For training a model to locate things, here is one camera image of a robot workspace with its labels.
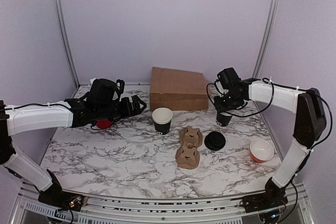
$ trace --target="white cup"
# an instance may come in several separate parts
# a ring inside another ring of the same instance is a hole
[[[170,124],[173,118],[173,112],[168,108],[158,108],[153,111],[155,132],[158,135],[165,135],[169,132]]]

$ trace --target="paper cup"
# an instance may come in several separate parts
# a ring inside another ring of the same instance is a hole
[[[158,135],[165,135],[169,132],[173,118],[173,112],[168,108],[158,108],[152,114],[155,132]]]
[[[227,126],[232,118],[232,115],[217,112],[216,123],[218,126],[224,127]]]

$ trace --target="wall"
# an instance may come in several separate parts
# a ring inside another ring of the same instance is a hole
[[[152,66],[252,75],[270,0],[62,0],[81,83],[150,82]]]
[[[51,102],[74,92],[53,0],[0,0],[0,99],[7,104]],[[40,162],[54,129],[13,141]],[[20,180],[0,167],[0,222],[8,223]]]
[[[334,113],[335,16],[336,0],[280,0],[260,74],[260,77],[272,75],[275,83],[318,88]],[[286,153],[292,140],[294,115],[274,108],[265,114],[276,141]],[[335,149],[332,133],[327,142],[316,147],[301,172],[317,223],[332,223],[336,218]]]

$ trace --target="white marble countertop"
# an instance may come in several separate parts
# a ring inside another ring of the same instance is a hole
[[[80,87],[76,97],[88,90]],[[149,86],[126,86],[124,95],[132,94],[149,104]],[[255,111],[250,102],[240,113]],[[155,134],[149,108],[106,130],[94,131],[88,125],[58,128],[41,166],[53,171],[64,189],[96,195],[200,198],[263,189],[281,161],[261,117],[233,117],[227,127],[216,125],[215,118],[212,105],[206,111],[174,111],[171,130],[164,136]],[[175,161],[180,130],[187,125],[199,127],[204,137],[211,131],[226,137],[218,152],[208,150],[203,142],[198,148],[199,166],[193,170],[179,168]],[[269,141],[275,149],[274,157],[262,164],[249,153],[256,138]]]

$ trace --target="black cable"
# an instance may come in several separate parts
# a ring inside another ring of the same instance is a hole
[[[106,130],[106,129],[108,129],[109,127],[111,127],[111,126],[108,126],[108,127],[106,127],[106,128],[102,128],[102,129],[101,129],[101,128],[99,128],[99,129],[94,129],[93,126],[94,126],[94,125],[91,125],[91,126],[90,126],[90,128],[91,128],[93,131],[102,131],[102,130]]]
[[[40,194],[41,191],[34,185],[35,189],[38,191],[38,193]]]
[[[263,78],[263,82],[265,83],[269,83],[269,79],[268,78]],[[319,98],[327,107],[328,111],[329,111],[329,117],[330,117],[330,127],[329,127],[329,132],[327,133],[327,135],[319,142],[315,143],[311,149],[313,149],[315,146],[323,143],[325,140],[327,140],[327,138],[330,136],[331,134],[331,131],[332,131],[332,127],[333,127],[333,119],[332,119],[332,112],[331,112],[331,109],[330,109],[330,106],[329,104],[326,102],[326,100],[324,98],[322,98],[320,95],[318,94],[315,94],[314,92],[311,92],[311,90],[307,90],[307,89],[297,89],[297,88],[294,88],[294,87],[291,87],[291,86],[286,86],[286,85],[281,85],[281,84],[277,84],[277,83],[273,83],[274,86],[277,86],[277,87],[281,87],[281,88],[285,88],[285,89],[293,89],[293,90],[299,90],[299,91],[302,91],[302,92],[307,92],[309,94],[313,94],[315,95],[317,98]]]
[[[70,108],[68,108],[64,104],[60,104],[60,103],[51,103],[49,105],[47,105],[47,104],[41,104],[41,103],[28,103],[28,104],[25,104],[25,105],[14,107],[14,108],[6,108],[5,110],[18,110],[18,109],[22,109],[22,108],[25,108],[25,107],[28,107],[28,106],[40,106],[40,107],[61,106],[61,107],[66,108],[72,114],[74,114],[74,112]]]
[[[88,121],[88,120],[84,120],[83,118],[81,118],[79,115],[77,115],[74,111],[72,111],[71,108],[68,108],[67,106],[65,106],[64,104],[61,104],[61,103],[51,103],[51,104],[41,104],[41,103],[28,103],[28,104],[25,104],[25,105],[21,105],[21,106],[18,106],[18,107],[14,107],[14,108],[6,108],[4,109],[5,111],[7,110],[18,110],[18,109],[22,109],[22,108],[25,108],[25,107],[28,107],[28,106],[40,106],[40,107],[51,107],[51,106],[61,106],[63,108],[66,108],[68,111],[70,111],[74,116],[76,116],[79,120],[83,121],[83,122],[87,122],[87,123],[91,123],[92,121]],[[99,120],[105,120],[106,118],[97,118],[95,119],[96,121],[99,121]]]
[[[62,204],[59,204],[60,206],[62,206],[61,210],[63,210],[63,208],[66,208],[67,210],[69,210],[70,214],[71,214],[71,222],[69,224],[73,224],[73,220],[74,220],[74,213],[72,212],[72,210],[70,209],[70,207],[67,207],[66,205],[62,205]]]
[[[280,206],[279,206],[279,213],[278,214],[274,214],[274,215],[272,215],[270,218],[268,218],[268,219],[264,219],[264,223],[265,222],[268,222],[269,220],[273,220],[274,218],[276,218],[276,217],[278,217],[278,216],[281,216],[285,211],[286,211],[286,209],[287,209],[287,206],[286,206],[286,203],[283,201],[283,200],[280,200],[280,201],[277,201],[277,203],[279,203],[279,202],[282,202],[283,204],[283,206],[285,207],[284,208],[284,210],[282,210],[281,212],[280,212]]]
[[[291,182],[291,185],[294,187],[294,189],[295,189],[295,193],[296,193],[296,199],[295,199],[295,203],[294,203],[294,206],[293,206],[293,208],[291,209],[291,211],[281,220],[281,221],[278,221],[278,224],[279,223],[282,223],[285,219],[287,219],[288,218],[288,216],[290,216],[291,215],[291,213],[294,211],[294,209],[296,208],[296,205],[297,205],[297,203],[298,203],[298,198],[299,198],[299,194],[298,194],[298,190],[296,189],[296,186],[294,185],[294,183],[293,182]]]
[[[257,114],[260,114],[261,112],[264,112],[265,110],[267,110],[267,109],[271,106],[272,101],[273,101],[273,98],[274,98],[274,85],[273,85],[272,82],[270,82],[270,84],[272,85],[272,95],[271,95],[271,99],[270,99],[269,103],[267,104],[267,106],[264,107],[262,110],[257,111],[257,112],[255,112],[255,113],[252,113],[252,114],[250,114],[250,115],[236,115],[236,114],[232,114],[232,113],[227,112],[227,111],[225,111],[225,113],[227,113],[227,114],[229,114],[229,115],[236,116],[236,117],[238,117],[238,118],[247,118],[247,117],[249,117],[249,116],[257,115]],[[210,97],[210,95],[209,95],[209,92],[208,92],[208,87],[209,87],[210,85],[214,85],[214,86],[216,86],[216,85],[213,84],[213,83],[208,83],[208,84],[206,85],[206,94],[208,95],[209,100],[211,101],[211,103],[213,104],[213,106],[215,107],[215,109],[217,110],[216,105],[215,105],[215,103],[212,101],[212,99],[211,99],[211,97]]]
[[[208,83],[208,84],[206,85],[206,94],[208,95],[208,98],[209,98],[209,100],[211,101],[212,105],[213,105],[213,106],[215,107],[215,109],[217,110],[215,103],[212,101],[212,99],[211,99],[211,97],[210,97],[210,95],[209,95],[208,87],[209,87],[210,85],[214,85],[214,84],[213,84],[213,83]]]

